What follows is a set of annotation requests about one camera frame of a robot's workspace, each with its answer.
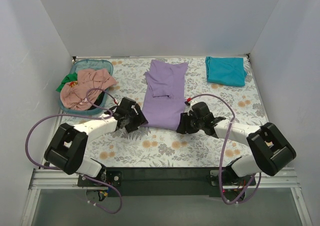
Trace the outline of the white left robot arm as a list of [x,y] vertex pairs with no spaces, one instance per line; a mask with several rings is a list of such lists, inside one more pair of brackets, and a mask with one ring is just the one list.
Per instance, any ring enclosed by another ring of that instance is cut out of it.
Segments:
[[87,175],[95,186],[101,186],[106,182],[106,173],[101,163],[85,156],[87,144],[119,129],[134,132],[147,123],[140,105],[124,97],[97,119],[75,125],[61,124],[44,153],[44,159],[68,175]]

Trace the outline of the purple t shirt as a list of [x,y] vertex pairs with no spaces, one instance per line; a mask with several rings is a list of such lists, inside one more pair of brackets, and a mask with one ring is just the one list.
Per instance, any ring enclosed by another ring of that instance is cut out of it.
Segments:
[[175,131],[185,110],[187,63],[170,64],[153,59],[145,72],[147,89],[142,113],[147,127]]

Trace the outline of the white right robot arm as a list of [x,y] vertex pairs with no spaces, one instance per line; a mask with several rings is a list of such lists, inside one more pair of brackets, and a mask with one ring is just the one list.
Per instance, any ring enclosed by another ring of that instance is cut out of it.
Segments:
[[251,155],[233,160],[222,172],[232,185],[256,173],[274,176],[297,156],[273,123],[261,126],[230,123],[224,117],[215,117],[205,102],[190,100],[186,105],[188,111],[181,113],[177,133],[184,135],[203,131],[208,136],[235,141],[250,148]]

